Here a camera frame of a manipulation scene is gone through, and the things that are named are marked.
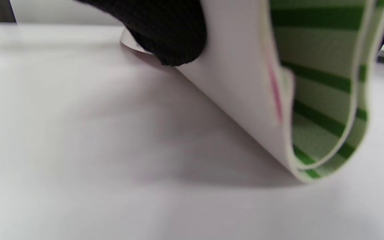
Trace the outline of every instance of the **white surface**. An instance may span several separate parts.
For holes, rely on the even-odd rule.
[[[10,0],[18,23],[121,25],[109,14],[74,0]]]
[[[0,239],[384,240],[384,65],[332,178],[289,172],[118,27],[0,29]]]

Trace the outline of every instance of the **background object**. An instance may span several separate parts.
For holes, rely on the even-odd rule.
[[[13,22],[14,17],[10,17],[6,7],[9,2],[9,0],[0,0],[1,22]],[[11,0],[11,5],[18,23],[122,26],[122,23],[111,15],[73,0]]]

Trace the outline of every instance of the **black glove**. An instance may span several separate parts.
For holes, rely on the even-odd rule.
[[[195,60],[204,50],[207,29],[199,0],[78,0],[107,12],[163,65]]]

